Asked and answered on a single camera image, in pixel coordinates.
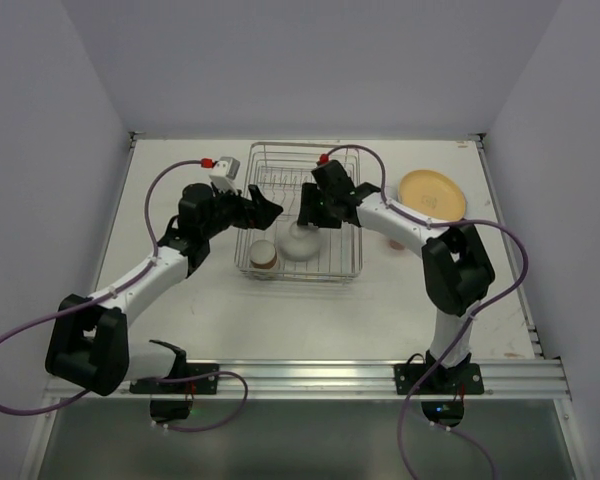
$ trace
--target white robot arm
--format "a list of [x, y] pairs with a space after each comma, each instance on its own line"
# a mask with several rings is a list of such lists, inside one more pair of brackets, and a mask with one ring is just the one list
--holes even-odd
[[49, 373], [99, 395], [109, 395], [125, 380], [190, 376], [184, 351], [157, 340], [129, 344], [128, 328], [158, 297], [196, 271], [215, 235], [231, 226], [265, 230], [282, 213], [258, 187], [248, 187], [250, 200], [236, 190], [237, 160], [222, 157], [209, 167], [212, 186], [196, 183], [184, 189], [178, 215], [143, 263], [87, 298], [70, 295], [63, 300], [60, 310], [106, 298], [56, 320], [45, 361]]
[[[387, 199], [387, 204], [382, 200], [380, 193], [372, 193], [366, 197], [360, 206], [357, 207], [358, 220], [360, 226], [380, 232], [391, 240], [395, 240], [401, 245], [404, 245], [413, 253], [422, 258], [422, 248], [426, 245], [429, 239], [435, 239], [445, 233], [448, 228], [427, 228], [410, 221], [403, 216], [398, 215], [388, 207], [392, 204], [394, 208], [401, 209], [411, 216], [422, 219], [425, 222], [431, 223], [431, 218], [422, 215], [421, 213], [405, 207], [391, 199]], [[475, 307], [480, 303], [476, 299], [471, 307]], [[469, 315], [470, 310], [464, 314], [456, 315], [453, 313], [445, 313], [439, 308], [436, 312], [436, 326], [433, 341], [429, 352], [434, 359], [440, 358], [445, 349], [458, 335], [458, 332], [464, 325]], [[442, 360], [442, 366], [446, 368], [455, 367], [462, 362], [470, 352], [469, 338], [471, 336], [471, 326], [462, 336], [462, 339], [456, 344], [449, 354]]]

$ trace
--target orange plate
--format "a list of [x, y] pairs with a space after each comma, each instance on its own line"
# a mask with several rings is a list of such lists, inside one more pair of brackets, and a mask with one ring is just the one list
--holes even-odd
[[449, 177], [433, 170], [414, 170], [400, 182], [400, 203], [431, 218], [454, 222], [464, 217], [467, 201]]

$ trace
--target red connector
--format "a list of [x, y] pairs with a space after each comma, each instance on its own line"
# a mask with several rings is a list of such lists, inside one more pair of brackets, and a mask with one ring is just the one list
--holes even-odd
[[200, 160], [200, 166], [202, 168], [213, 168], [215, 164], [216, 162], [214, 162], [212, 158], [203, 158]]

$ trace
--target wire dish rack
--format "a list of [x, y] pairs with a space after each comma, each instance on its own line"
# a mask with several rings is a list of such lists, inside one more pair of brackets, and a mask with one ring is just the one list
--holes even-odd
[[[254, 268], [249, 260], [249, 248], [253, 242], [264, 239], [277, 245], [278, 235], [288, 231], [298, 219], [302, 184], [315, 183], [311, 170], [316, 168], [320, 154], [335, 146], [283, 142], [258, 142], [251, 146], [244, 191], [249, 184], [257, 185], [268, 200], [281, 205], [284, 211], [264, 232], [239, 231], [235, 263], [244, 274], [267, 280], [347, 282], [360, 273], [362, 231], [345, 223], [341, 229], [320, 229], [320, 252], [306, 262], [287, 260], [280, 254], [280, 249], [278, 263], [270, 270]], [[342, 163], [355, 185], [359, 183], [360, 154], [357, 150], [343, 150], [331, 158]]]

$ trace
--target purple cable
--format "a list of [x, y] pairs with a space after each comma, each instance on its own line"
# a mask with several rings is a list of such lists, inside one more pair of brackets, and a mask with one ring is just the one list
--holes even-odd
[[[412, 222], [415, 222], [418, 225], [427, 226], [426, 221], [421, 220], [413, 215], [410, 215], [407, 212], [404, 212], [401, 209], [392, 205], [391, 203], [387, 202], [387, 196], [385, 194], [385, 187], [386, 187], [386, 182], [387, 182], [387, 171], [386, 171], [384, 162], [382, 161], [380, 156], [375, 151], [373, 151], [369, 147], [365, 147], [363, 145], [349, 144], [349, 145], [340, 145], [338, 147], [332, 148], [329, 152], [327, 152], [327, 156], [330, 157], [338, 150], [349, 149], [349, 148], [367, 152], [369, 155], [371, 155], [373, 158], [375, 158], [376, 161], [378, 162], [378, 165], [380, 165], [380, 172], [381, 172], [380, 196], [382, 197], [382, 201], [385, 203], [385, 205], [387, 205], [387, 207], [389, 207], [392, 211], [394, 211], [398, 215], [400, 215], [408, 220], [411, 220]], [[505, 233], [506, 235], [508, 235], [513, 240], [513, 242], [516, 244], [518, 249], [520, 250], [520, 254], [522, 256], [522, 269], [520, 272], [520, 276], [516, 279], [515, 282], [513, 282], [513, 284], [510, 287], [506, 288], [505, 290], [500, 292], [498, 295], [495, 295], [494, 297], [490, 298], [486, 302], [480, 304], [478, 307], [476, 307], [475, 309], [473, 309], [470, 312], [469, 316], [467, 317], [467, 320], [465, 321], [464, 325], [462, 326], [462, 328], [460, 329], [460, 331], [458, 332], [456, 337], [453, 339], [451, 344], [449, 344], [447, 349], [442, 353], [442, 355], [440, 355], [440, 357], [435, 361], [435, 363], [433, 365], [431, 365], [431, 367], [429, 367], [429, 369], [411, 387], [411, 390], [409, 390], [409, 393], [407, 394], [406, 398], [404, 399], [404, 402], [402, 403], [402, 407], [400, 408], [400, 415], [398, 417], [398, 429], [397, 429], [398, 448], [400, 449], [400, 456], [402, 457], [402, 463], [404, 463], [404, 466], [409, 471], [409, 473], [414, 478], [414, 480], [417, 480], [419, 477], [416, 474], [413, 467], [411, 466], [411, 464], [409, 463], [409, 459], [407, 458], [407, 454], [404, 449], [404, 440], [403, 440], [403, 435], [402, 435], [404, 419], [406, 417], [407, 411], [409, 410], [409, 403], [411, 401], [411, 397], [420, 388], [420, 385], [422, 385], [433, 374], [433, 372], [440, 366], [440, 364], [444, 361], [446, 356], [449, 355], [451, 350], [453, 350], [453, 348], [458, 344], [458, 342], [460, 341], [462, 336], [466, 333], [467, 329], [471, 325], [471, 322], [473, 322], [475, 316], [478, 313], [480, 313], [482, 310], [484, 310], [485, 308], [488, 308], [489, 306], [496, 303], [498, 300], [506, 297], [511, 292], [515, 291], [522, 284], [522, 282], [524, 281], [524, 279], [527, 276], [527, 273], [529, 271], [529, 255], [527, 254], [527, 250], [524, 247], [524, 245], [522, 244], [522, 241], [511, 230], [509, 230], [508, 228], [506, 228], [503, 225], [500, 225], [499, 223], [492, 222], [490, 220], [466, 220], [465, 219], [465, 220], [459, 220], [457, 222], [432, 223], [431, 225], [429, 225], [429, 227], [445, 228], [445, 227], [460, 227], [463, 225], [486, 225], [489, 227], [497, 228], [502, 233]], [[438, 426], [442, 429], [446, 429], [444, 426], [441, 426], [441, 425], [438, 425]], [[482, 445], [480, 445], [470, 435], [468, 435], [462, 431], [452, 429], [451, 433], [467, 440], [468, 442], [470, 442], [471, 444], [476, 446], [476, 448], [478, 448], [478, 450], [480, 450], [482, 452], [482, 454], [486, 457], [487, 461], [489, 462], [489, 465], [491, 467], [491, 476], [496, 479], [500, 478], [500, 474], [495, 465], [495, 462], [493, 461], [493, 458], [491, 458], [491, 455], [489, 454], [489, 452], [487, 452], [487, 450]]]
[[[158, 241], [156, 240], [156, 235], [153, 231], [153, 228], [151, 227], [151, 220], [149, 218], [149, 204], [151, 202], [151, 195], [153, 194], [153, 191], [155, 190], [158, 182], [162, 179], [162, 177], [164, 177], [171, 170], [174, 170], [183, 165], [199, 165], [199, 164], [200, 164], [200, 160], [185, 160], [182, 162], [174, 163], [173, 165], [167, 167], [162, 172], [160, 172], [160, 174], [153, 180], [153, 182], [149, 186], [149, 189], [147, 190], [147, 194], [146, 194], [145, 200], [144, 200], [144, 221], [147, 226], [147, 231], [149, 232], [149, 237], [151, 238], [153, 256], [157, 256], [159, 247], [158, 247]], [[145, 265], [145, 267], [140, 272], [138, 272], [137, 275], [135, 275], [133, 278], [129, 279], [127, 282], [125, 282], [120, 287], [118, 287], [117, 291], [118, 292], [124, 291], [127, 288], [129, 288], [130, 286], [134, 285], [142, 277], [144, 277], [149, 272], [149, 270], [151, 270], [152, 268], [153, 268], [153, 262], [147, 262], [147, 265]], [[102, 295], [101, 297], [94, 298], [86, 303], [76, 305], [75, 307], [67, 308], [66, 310], [62, 310], [60, 312], [53, 312], [48, 315], [44, 315], [42, 317], [36, 318], [35, 320], [31, 320], [30, 322], [20, 325], [19, 327], [16, 327], [16, 328], [9, 330], [8, 332], [0, 335], [0, 345], [2, 343], [6, 342], [7, 340], [9, 340], [11, 337], [18, 335], [19, 333], [22, 333], [25, 330], [28, 330], [33, 327], [37, 327], [38, 325], [41, 325], [46, 322], [50, 322], [51, 320], [54, 320], [54, 319], [66, 317], [67, 315], [71, 315], [73, 313], [79, 312], [81, 310], [84, 310], [85, 308], [89, 308], [94, 305], [98, 305], [99, 303], [109, 300], [112, 296], [113, 296], [113, 293], [106, 293], [106, 294]], [[244, 379], [241, 379], [241, 377], [239, 379], [245, 384], [245, 388], [246, 388], [246, 383], [244, 382]], [[41, 415], [44, 413], [49, 413], [54, 410], [58, 410], [60, 408], [66, 407], [67, 405], [71, 405], [76, 400], [79, 400], [80, 398], [84, 397], [87, 393], [89, 393], [87, 390], [83, 390], [82, 392], [74, 395], [71, 398], [67, 398], [65, 400], [62, 400], [62, 401], [56, 403], [55, 405], [49, 405], [48, 407], [43, 407], [43, 408], [22, 410], [22, 409], [7, 407], [5, 405], [0, 404], [0, 412], [7, 414], [7, 415], [16, 415], [16, 416]]]
[[219, 427], [222, 427], [223, 425], [226, 425], [231, 420], [236, 418], [240, 412], [242, 412], [243, 407], [247, 403], [247, 397], [249, 396], [249, 386], [247, 385], [247, 382], [243, 377], [241, 377], [240, 375], [238, 375], [235, 372], [229, 372], [229, 371], [225, 371], [225, 370], [220, 370], [219, 372], [205, 373], [203, 375], [196, 375], [193, 377], [173, 378], [173, 379], [171, 379], [171, 378], [155, 379], [155, 381], [157, 383], [173, 384], [173, 383], [195, 382], [196, 380], [202, 380], [204, 378], [215, 377], [215, 376], [219, 377], [221, 375], [226, 375], [229, 377], [237, 378], [240, 381], [240, 383], [242, 383], [242, 385], [244, 386], [244, 395], [242, 396], [242, 400], [240, 401], [240, 404], [238, 404], [236, 409], [233, 412], [231, 412], [230, 415], [227, 415], [226, 417], [224, 417], [222, 420], [219, 420], [216, 423], [212, 423], [210, 425], [203, 425], [202, 427], [179, 427], [177, 425], [168, 425], [169, 430], [175, 430], [176, 432], [183, 432], [183, 433], [198, 433], [198, 432], [206, 432], [208, 430], [213, 430], [215, 428], [219, 428]]

